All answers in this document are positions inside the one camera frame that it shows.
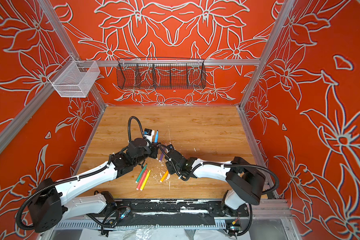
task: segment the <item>blue marker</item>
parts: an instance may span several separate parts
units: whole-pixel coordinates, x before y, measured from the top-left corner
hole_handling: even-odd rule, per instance
[[[158,130],[156,131],[155,142],[157,142],[157,140],[158,140]]]

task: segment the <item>wooden tabletop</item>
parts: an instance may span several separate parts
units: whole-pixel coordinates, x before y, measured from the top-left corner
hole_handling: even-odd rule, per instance
[[[186,158],[224,162],[239,156],[254,164],[234,106],[109,106],[78,173],[100,165],[108,160],[109,154],[128,145],[127,123],[130,116],[138,117],[143,129],[158,130],[158,141],[165,145],[173,144]],[[141,137],[139,125],[134,120],[131,133],[132,139]],[[143,191],[136,190],[135,180],[141,171],[141,167],[137,166],[132,172],[98,185],[81,196],[93,195],[94,190],[98,190],[109,191],[114,198],[219,199],[231,189],[223,181],[191,178],[184,182],[176,174],[160,183],[161,175],[167,170],[164,161],[148,158],[145,162],[151,174]]]

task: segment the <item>black wire basket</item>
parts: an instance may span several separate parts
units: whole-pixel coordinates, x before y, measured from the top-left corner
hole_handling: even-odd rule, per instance
[[[203,89],[206,85],[203,59],[120,58],[118,62],[121,89]]]

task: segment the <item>purple marker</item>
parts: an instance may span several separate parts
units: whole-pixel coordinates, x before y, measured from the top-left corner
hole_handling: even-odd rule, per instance
[[[160,155],[160,159],[158,160],[159,162],[161,162],[163,160],[163,156],[164,156],[164,153],[162,152]]]

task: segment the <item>wire basket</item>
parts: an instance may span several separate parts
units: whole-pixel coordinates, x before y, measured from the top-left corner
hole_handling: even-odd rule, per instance
[[[79,68],[75,61],[68,61],[62,73],[50,80],[61,97],[85,98],[100,74],[96,61],[89,68]]]
[[[203,89],[206,72],[202,59],[118,59],[117,86],[121,89]]]

